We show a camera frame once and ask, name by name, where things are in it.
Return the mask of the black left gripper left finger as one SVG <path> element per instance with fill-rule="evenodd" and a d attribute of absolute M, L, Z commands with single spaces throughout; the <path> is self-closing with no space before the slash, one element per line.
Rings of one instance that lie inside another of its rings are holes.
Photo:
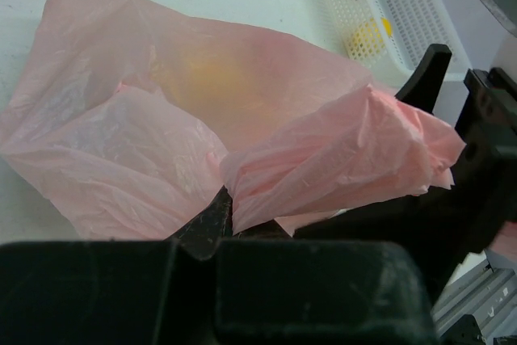
<path fill-rule="evenodd" d="M 197 260 L 210 259 L 218 242 L 233 235 L 233 200 L 226 187 L 222 187 L 211 203 L 194 216 L 167 240 L 178 243 Z"/>

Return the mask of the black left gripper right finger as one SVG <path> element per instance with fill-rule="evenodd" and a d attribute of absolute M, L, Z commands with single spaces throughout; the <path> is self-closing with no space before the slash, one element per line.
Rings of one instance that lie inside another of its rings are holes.
<path fill-rule="evenodd" d="M 276 221 L 271 220 L 240 232 L 239 239 L 286 240 L 292 236 Z"/>

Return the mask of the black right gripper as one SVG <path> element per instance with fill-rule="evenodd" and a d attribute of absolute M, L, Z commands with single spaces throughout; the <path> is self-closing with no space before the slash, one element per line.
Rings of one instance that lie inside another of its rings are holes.
<path fill-rule="evenodd" d="M 431 44 L 397 100 L 431 114 L 452 52 Z M 369 204 L 299 228 L 295 238 L 373 240 L 404 247 L 429 292 L 441 292 L 467 254 L 489 247 L 516 219 L 516 83 L 500 68 L 471 69 L 456 131 L 466 146 L 451 168 L 454 186 Z"/>

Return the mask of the pink plastic bag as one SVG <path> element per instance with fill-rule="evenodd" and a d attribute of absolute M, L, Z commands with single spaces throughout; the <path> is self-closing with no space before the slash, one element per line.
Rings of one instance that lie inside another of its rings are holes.
<path fill-rule="evenodd" d="M 360 63 L 150 0 L 47 0 L 1 155 L 84 238 L 162 239 L 222 188 L 288 231 L 431 187 L 465 144 Z"/>

